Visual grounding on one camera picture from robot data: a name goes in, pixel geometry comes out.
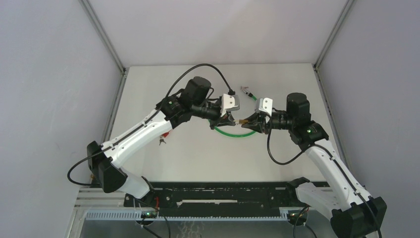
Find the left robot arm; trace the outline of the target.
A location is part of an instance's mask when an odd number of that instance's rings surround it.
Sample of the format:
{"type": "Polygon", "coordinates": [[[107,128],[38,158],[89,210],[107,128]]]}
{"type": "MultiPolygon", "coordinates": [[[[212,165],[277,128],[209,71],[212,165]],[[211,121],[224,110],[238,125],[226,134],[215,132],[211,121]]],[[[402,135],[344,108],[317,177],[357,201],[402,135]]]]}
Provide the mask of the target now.
{"type": "Polygon", "coordinates": [[[144,207],[153,204],[155,194],[143,176],[132,174],[123,165],[152,140],[169,132],[191,117],[210,121],[211,129],[234,126],[232,111],[240,108],[239,97],[233,91],[212,100],[211,83],[196,76],[185,88],[163,98],[139,123],[121,135],[103,142],[87,145],[88,167],[105,193],[122,191],[135,197],[144,207]]]}

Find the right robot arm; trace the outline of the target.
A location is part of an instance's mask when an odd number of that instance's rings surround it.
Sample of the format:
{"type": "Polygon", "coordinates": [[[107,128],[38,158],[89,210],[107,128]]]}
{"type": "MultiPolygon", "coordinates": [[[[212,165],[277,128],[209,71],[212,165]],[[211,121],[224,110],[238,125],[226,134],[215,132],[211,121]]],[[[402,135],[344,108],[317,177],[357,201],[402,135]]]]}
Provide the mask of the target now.
{"type": "Polygon", "coordinates": [[[286,110],[277,110],[272,104],[271,98],[258,99],[254,114],[239,124],[267,136],[275,129],[288,131],[301,154],[311,159],[331,188],[326,192],[307,178],[297,178],[289,182],[287,202],[314,208],[330,221],[339,238],[364,238],[372,233],[382,237],[385,201],[373,197],[341,160],[324,128],[312,120],[306,95],[290,93],[286,110]]]}

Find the red cable lock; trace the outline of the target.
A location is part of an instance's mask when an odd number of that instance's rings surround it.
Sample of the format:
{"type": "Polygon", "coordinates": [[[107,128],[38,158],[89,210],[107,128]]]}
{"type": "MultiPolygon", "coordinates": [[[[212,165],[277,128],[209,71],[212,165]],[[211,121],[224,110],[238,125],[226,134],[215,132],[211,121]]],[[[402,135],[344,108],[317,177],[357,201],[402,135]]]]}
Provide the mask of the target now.
{"type": "Polygon", "coordinates": [[[168,131],[168,132],[165,132],[165,133],[163,133],[162,135],[161,135],[161,138],[167,138],[169,135],[170,135],[170,133],[172,132],[172,130],[170,130],[170,131],[168,131]]]}

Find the brass padlock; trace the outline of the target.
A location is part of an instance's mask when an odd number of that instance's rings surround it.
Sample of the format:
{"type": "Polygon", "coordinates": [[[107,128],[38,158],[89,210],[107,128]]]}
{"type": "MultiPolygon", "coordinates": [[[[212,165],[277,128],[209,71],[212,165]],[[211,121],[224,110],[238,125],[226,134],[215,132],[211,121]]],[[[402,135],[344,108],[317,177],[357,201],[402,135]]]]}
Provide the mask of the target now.
{"type": "Polygon", "coordinates": [[[236,125],[242,125],[242,124],[244,124],[244,121],[243,120],[235,120],[234,122],[235,122],[236,125]]]}

